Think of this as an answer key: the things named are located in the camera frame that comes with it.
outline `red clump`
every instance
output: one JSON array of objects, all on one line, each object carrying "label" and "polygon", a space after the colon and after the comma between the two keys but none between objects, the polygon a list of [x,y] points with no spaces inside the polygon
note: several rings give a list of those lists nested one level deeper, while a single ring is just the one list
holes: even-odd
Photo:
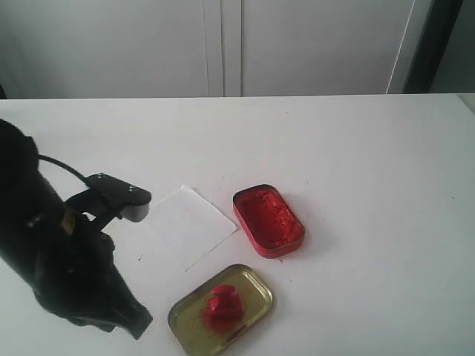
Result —
[{"label": "red clump", "polygon": [[273,249],[301,239],[303,228],[277,191],[249,190],[237,202],[242,217],[256,242]]},{"label": "red clump", "polygon": [[212,294],[200,313],[203,325],[217,334],[232,331],[243,316],[239,293],[234,286],[223,285],[213,288]]}]

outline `white paper sheet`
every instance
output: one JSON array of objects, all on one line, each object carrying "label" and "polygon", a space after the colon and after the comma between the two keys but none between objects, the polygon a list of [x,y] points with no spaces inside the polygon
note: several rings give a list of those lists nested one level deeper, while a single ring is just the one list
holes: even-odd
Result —
[{"label": "white paper sheet", "polygon": [[231,220],[185,185],[158,202],[147,222],[185,270],[236,231]]}]

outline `robotic arm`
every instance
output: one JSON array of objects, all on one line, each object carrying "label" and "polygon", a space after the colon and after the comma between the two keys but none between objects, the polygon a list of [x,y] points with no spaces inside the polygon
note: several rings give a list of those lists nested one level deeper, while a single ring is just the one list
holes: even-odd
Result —
[{"label": "robotic arm", "polygon": [[[75,174],[88,189],[63,202],[38,172],[40,159]],[[79,326],[142,335],[152,316],[117,271],[114,242],[102,229],[115,217],[141,221],[150,201],[141,188],[105,174],[86,178],[39,155],[31,137],[0,119],[0,256],[49,312]]]}]

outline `red tin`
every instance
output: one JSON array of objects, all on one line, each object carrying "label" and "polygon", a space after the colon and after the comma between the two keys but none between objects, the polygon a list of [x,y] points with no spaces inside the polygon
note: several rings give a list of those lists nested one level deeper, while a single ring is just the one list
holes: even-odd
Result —
[{"label": "red tin", "polygon": [[233,203],[240,224],[261,256],[276,258],[302,245],[304,227],[271,185],[239,191]]}]

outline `white table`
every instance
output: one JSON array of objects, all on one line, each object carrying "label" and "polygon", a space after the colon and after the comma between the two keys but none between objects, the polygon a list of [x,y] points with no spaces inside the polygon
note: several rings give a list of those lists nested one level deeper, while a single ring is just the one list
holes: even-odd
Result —
[{"label": "white table", "polygon": [[[185,183],[235,222],[233,193],[273,184],[308,231],[280,262],[240,229],[184,272],[147,220],[114,221],[117,267],[154,315],[139,341],[48,314],[2,262],[2,355],[182,355],[168,310],[233,263],[276,304],[225,355],[475,352],[475,116],[454,95],[5,101],[0,117],[84,174],[155,202]],[[64,198],[82,189],[41,172]]]}]

